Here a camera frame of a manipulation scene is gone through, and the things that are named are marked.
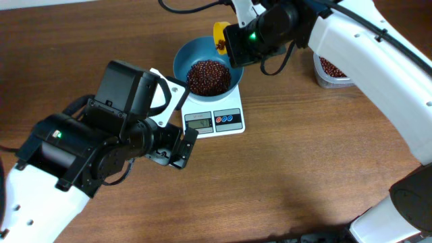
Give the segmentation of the yellow measuring scoop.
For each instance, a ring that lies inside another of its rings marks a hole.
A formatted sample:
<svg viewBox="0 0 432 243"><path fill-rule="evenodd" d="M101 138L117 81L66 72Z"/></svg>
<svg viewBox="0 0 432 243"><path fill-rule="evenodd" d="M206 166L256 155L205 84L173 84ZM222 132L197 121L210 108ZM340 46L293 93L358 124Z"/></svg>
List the yellow measuring scoop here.
<svg viewBox="0 0 432 243"><path fill-rule="evenodd" d="M229 22L215 22L213 25L213 40L218 54L227 55L226 40L223 31L230 25Z"/></svg>

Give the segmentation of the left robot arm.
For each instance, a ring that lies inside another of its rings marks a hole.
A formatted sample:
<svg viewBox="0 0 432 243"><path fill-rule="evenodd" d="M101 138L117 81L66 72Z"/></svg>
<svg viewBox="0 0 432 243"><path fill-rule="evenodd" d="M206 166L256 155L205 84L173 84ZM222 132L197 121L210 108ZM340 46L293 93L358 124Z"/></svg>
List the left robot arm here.
<svg viewBox="0 0 432 243"><path fill-rule="evenodd" d="M170 124L185 82L113 60L96 94L32 129L1 174L1 241L53 242L107 178L123 181L137 158L185 168L198 133Z"/></svg>

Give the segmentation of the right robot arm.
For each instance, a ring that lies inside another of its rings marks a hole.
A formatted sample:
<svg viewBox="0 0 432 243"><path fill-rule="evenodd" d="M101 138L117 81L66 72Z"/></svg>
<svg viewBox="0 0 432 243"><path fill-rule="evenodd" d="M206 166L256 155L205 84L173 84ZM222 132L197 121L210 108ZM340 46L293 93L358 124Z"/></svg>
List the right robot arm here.
<svg viewBox="0 0 432 243"><path fill-rule="evenodd" d="M388 118L419 167L350 223L353 242L431 237L431 60L372 1L231 0L224 28L233 67L265 61L283 46L309 48L339 68Z"/></svg>

